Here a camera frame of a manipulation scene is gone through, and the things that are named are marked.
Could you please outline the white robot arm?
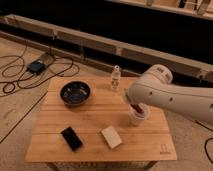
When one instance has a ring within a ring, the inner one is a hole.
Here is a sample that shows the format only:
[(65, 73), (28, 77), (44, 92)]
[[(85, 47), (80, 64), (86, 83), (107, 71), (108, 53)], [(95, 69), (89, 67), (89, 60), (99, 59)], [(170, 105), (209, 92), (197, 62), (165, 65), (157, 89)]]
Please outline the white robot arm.
[(177, 86), (172, 79), (166, 66), (155, 64), (130, 85), (125, 97), (132, 105), (143, 103), (213, 125), (213, 88)]

